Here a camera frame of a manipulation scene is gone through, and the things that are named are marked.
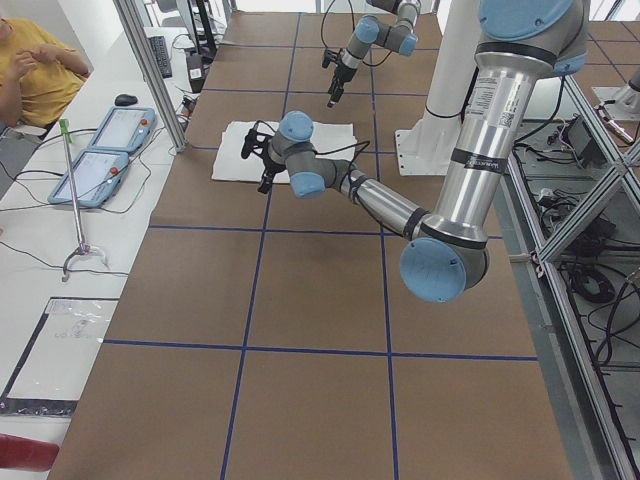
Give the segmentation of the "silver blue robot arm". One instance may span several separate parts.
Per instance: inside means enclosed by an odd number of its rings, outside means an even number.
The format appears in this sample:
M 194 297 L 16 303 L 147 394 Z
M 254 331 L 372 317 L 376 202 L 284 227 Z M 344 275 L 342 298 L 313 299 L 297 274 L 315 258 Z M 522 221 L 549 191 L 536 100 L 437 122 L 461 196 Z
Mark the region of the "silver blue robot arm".
M 485 219 L 539 80 L 578 71 L 586 57 L 586 1 L 455 1 L 451 4 L 425 114 L 404 139 L 420 154 L 449 155 L 433 210 L 321 152 L 313 123 L 287 113 L 272 133 L 252 128 L 243 158 L 264 166 L 259 191 L 286 172 L 294 195 L 334 189 L 407 244 L 400 273 L 418 298 L 444 303 L 478 284 L 489 267 Z
M 393 25 L 385 24 L 374 15 L 364 15 L 354 25 L 349 42 L 344 48 L 332 51 L 325 47 L 322 67 L 335 65 L 327 93 L 327 107 L 333 108 L 341 99 L 344 87 L 351 82 L 359 66 L 365 62 L 373 45 L 409 57 L 414 52 L 418 38 L 415 26 L 420 15 L 420 1 L 367 1 L 367 4 L 396 16 Z

